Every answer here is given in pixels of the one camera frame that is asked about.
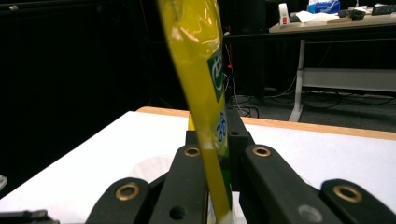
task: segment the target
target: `yellow plastic bag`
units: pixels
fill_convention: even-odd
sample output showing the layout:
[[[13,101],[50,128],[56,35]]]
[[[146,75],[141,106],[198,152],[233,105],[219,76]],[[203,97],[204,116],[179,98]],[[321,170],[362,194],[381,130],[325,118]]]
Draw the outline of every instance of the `yellow plastic bag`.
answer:
[[[189,105],[218,223],[234,223],[222,74],[222,31],[216,0],[158,0],[163,31]]]

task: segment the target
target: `white tabletop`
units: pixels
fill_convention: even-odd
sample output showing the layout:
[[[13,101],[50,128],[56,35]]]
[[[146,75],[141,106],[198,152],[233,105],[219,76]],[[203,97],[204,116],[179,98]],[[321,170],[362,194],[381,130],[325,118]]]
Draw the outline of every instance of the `white tabletop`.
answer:
[[[377,26],[377,25],[396,25],[396,16],[394,15],[381,15],[381,16],[364,16],[363,20],[327,23],[322,22],[293,22],[288,25],[279,26],[274,25],[269,29],[270,33],[288,33],[288,32],[306,32],[306,31],[322,31],[340,28],[352,28],[363,26]]]
[[[187,125],[187,118],[128,112],[9,193],[0,212],[47,209],[61,223],[83,223],[105,190],[138,175],[142,164],[148,173],[166,172]],[[312,186],[343,178],[396,212],[396,140],[246,126],[256,144],[277,150]],[[150,165],[157,159],[163,164]]]

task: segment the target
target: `black cable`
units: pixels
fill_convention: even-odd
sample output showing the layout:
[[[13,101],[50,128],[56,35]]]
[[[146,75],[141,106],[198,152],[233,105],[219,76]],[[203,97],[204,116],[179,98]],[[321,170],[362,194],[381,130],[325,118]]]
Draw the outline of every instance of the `black cable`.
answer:
[[[328,108],[332,108],[332,107],[335,107],[335,106],[339,105],[339,104],[341,103],[341,101],[342,101],[342,95],[341,95],[338,91],[336,91],[335,94],[337,94],[338,98],[337,98],[337,102],[335,102],[335,104],[333,104],[333,105],[316,106],[316,105],[310,105],[310,104],[308,104],[307,102],[304,102],[303,100],[302,100],[302,104],[303,104],[303,105],[306,105],[306,106],[308,106],[308,107],[311,107],[311,108],[316,108],[316,109],[328,109]]]

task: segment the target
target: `white desk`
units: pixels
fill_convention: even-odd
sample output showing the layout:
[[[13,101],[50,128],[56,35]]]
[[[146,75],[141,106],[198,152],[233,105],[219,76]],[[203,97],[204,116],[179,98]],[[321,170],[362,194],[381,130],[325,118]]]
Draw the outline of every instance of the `white desk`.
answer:
[[[378,25],[396,26],[396,16],[370,16],[363,20],[341,23],[291,23],[286,26],[273,26],[269,32],[273,34],[302,33],[312,31],[331,31],[340,29],[361,29]],[[304,50],[306,39],[301,40],[299,64],[297,67],[296,91],[294,108],[290,121],[299,121],[303,106],[301,94],[303,86],[324,87],[365,91],[396,91],[396,70],[388,69],[334,69],[334,68],[304,68]]]
[[[260,125],[246,126],[255,142],[276,149],[312,186],[319,188],[323,180],[344,178],[396,212],[395,133],[320,125],[315,125],[319,132],[311,132],[285,128],[288,124],[295,128],[293,122],[279,122],[279,127],[265,119],[244,122],[254,120]],[[61,223],[83,223],[105,190],[134,173],[136,165],[150,158],[171,159],[184,144],[187,121],[187,117],[128,112],[4,197],[0,212],[47,209]],[[355,131],[358,135],[373,133],[375,138],[353,136]],[[381,134],[390,139],[380,139]],[[155,173],[162,166],[147,169]]]

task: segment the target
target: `green label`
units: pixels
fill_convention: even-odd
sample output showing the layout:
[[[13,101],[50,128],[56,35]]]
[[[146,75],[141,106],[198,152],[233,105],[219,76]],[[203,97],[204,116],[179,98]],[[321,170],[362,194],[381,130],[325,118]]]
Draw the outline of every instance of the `green label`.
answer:
[[[212,76],[213,88],[215,89],[216,98],[219,101],[221,95],[223,94],[223,74],[222,74],[222,58],[221,50],[216,51],[207,60],[207,65],[209,66],[210,75]]]

